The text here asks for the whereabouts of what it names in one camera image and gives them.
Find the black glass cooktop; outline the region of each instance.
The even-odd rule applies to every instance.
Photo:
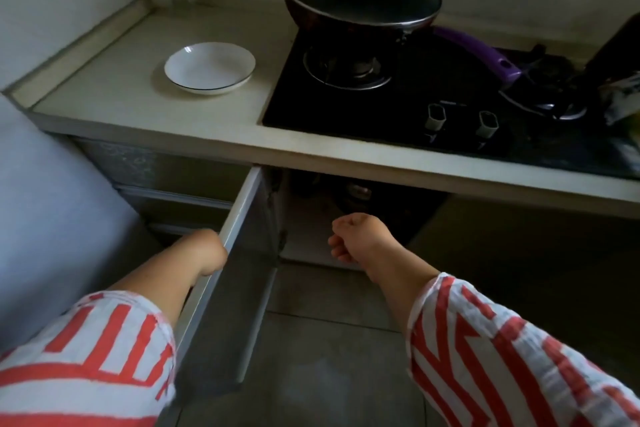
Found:
[[[364,90],[332,87],[311,76],[303,63],[310,46],[300,33],[262,124],[640,178],[640,169],[634,169],[618,150],[619,142],[626,138],[604,125],[597,105],[586,102],[586,115],[574,121],[556,121],[524,111],[500,95],[502,83],[475,56],[433,34],[413,35],[393,62],[382,63],[383,70],[385,64],[387,71],[393,68],[391,79],[380,87]],[[517,66],[528,55],[525,51],[503,52]],[[436,132],[425,127],[432,103],[446,114],[444,125]],[[478,131],[480,112],[489,112],[497,120],[498,129],[490,138],[483,138],[486,134]]]

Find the open cabinet door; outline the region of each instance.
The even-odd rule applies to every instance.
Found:
[[[253,167],[220,231],[227,265],[196,282],[175,328],[177,397],[157,425],[174,426],[190,401],[242,385],[275,279],[274,224],[263,172]]]

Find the white bowl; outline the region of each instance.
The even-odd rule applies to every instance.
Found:
[[[201,42],[172,54],[164,73],[184,91],[221,94],[247,83],[255,58],[250,51],[229,42]]]

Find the purple pan handle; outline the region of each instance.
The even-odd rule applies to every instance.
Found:
[[[476,58],[480,59],[480,61],[507,86],[511,85],[522,75],[522,71],[503,54],[475,37],[442,26],[434,26],[433,33],[469,51]]]

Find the kitchen countertop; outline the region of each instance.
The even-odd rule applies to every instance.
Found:
[[[201,6],[180,16],[155,12],[47,95],[30,116],[45,131],[184,155],[640,217],[640,181],[262,126],[295,34],[286,13]],[[165,59],[202,41],[249,49],[257,59],[249,83],[221,96],[174,87],[163,72]],[[508,37],[501,46],[509,47]]]

